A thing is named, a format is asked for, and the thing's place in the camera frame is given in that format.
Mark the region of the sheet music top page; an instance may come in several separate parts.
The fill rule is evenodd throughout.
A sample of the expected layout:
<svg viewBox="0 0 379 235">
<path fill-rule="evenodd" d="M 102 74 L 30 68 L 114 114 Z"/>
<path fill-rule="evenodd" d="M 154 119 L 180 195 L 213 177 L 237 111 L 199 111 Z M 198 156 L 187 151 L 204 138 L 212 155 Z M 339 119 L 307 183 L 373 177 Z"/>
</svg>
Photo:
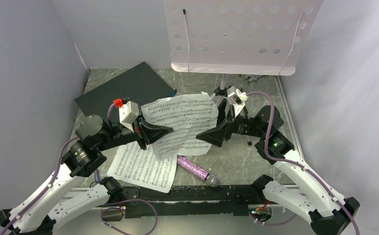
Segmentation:
<svg viewBox="0 0 379 235">
<path fill-rule="evenodd" d="M 158 99 L 143 105 L 142 114 L 150 124 L 173 129 L 151 145 L 159 160 L 200 156 L 209 151 L 211 144 L 196 139 L 196 135 L 216 127 L 218 108 L 207 93 Z"/>
</svg>

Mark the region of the sheet music page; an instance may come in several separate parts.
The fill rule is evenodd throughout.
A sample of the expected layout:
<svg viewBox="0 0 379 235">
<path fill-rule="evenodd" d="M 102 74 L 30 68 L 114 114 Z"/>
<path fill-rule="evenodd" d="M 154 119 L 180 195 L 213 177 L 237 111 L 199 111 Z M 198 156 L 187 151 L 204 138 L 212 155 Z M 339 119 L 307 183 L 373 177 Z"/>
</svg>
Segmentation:
<svg viewBox="0 0 379 235">
<path fill-rule="evenodd" d="M 209 151 L 211 144 L 196 139 L 196 135 L 216 127 L 218 108 L 207 93 L 158 99 L 143 105 L 142 114 L 150 124 L 173 129 L 151 145 L 159 160 L 200 156 Z"/>
<path fill-rule="evenodd" d="M 118 148 L 107 175 L 125 183 L 168 193 L 176 168 L 176 156 L 159 160 L 151 146 L 142 150 L 134 142 Z"/>
</svg>

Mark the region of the lilac perforated music stand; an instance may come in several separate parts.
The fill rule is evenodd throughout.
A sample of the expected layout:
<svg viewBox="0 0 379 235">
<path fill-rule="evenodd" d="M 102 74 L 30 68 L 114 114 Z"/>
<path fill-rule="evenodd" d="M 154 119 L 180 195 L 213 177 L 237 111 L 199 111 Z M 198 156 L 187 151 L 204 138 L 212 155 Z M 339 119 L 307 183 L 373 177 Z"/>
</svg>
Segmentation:
<svg viewBox="0 0 379 235">
<path fill-rule="evenodd" d="M 177 72 L 290 76 L 320 0 L 166 0 Z"/>
</svg>

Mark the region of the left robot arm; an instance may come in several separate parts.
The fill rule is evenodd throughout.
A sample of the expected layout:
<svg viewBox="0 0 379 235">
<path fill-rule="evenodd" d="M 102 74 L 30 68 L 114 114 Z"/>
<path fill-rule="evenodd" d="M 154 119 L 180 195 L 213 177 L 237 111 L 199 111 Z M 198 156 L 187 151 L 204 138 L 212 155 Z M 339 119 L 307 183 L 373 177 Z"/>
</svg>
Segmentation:
<svg viewBox="0 0 379 235">
<path fill-rule="evenodd" d="M 59 226 L 85 211 L 122 201 L 123 189 L 113 177 L 105 177 L 80 197 L 62 198 L 81 180 L 101 166 L 104 150 L 136 142 L 146 149 L 173 129 L 148 123 L 143 116 L 131 120 L 131 127 L 119 123 L 113 127 L 100 116 L 88 116 L 76 130 L 76 137 L 65 142 L 56 167 L 49 178 L 25 201 L 13 209 L 0 211 L 2 234 L 50 235 Z"/>
</svg>

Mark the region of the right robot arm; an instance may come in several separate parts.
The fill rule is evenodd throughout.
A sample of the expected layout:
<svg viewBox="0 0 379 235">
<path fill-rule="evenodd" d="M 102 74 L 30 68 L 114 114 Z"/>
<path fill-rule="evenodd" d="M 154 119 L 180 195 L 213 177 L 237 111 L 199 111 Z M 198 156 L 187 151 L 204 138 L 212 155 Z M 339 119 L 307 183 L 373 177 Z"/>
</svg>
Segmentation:
<svg viewBox="0 0 379 235">
<path fill-rule="evenodd" d="M 302 193 L 262 175 L 251 184 L 252 198 L 257 203 L 266 200 L 284 206 L 306 220 L 317 235 L 339 235 L 354 221 L 360 203 L 354 197 L 344 197 L 305 162 L 295 146 L 278 129 L 284 124 L 279 110 L 271 105 L 262 107 L 254 117 L 240 117 L 234 107 L 225 112 L 227 102 L 219 105 L 217 126 L 196 136 L 221 147 L 232 134 L 258 137 L 258 154 L 287 175 Z"/>
</svg>

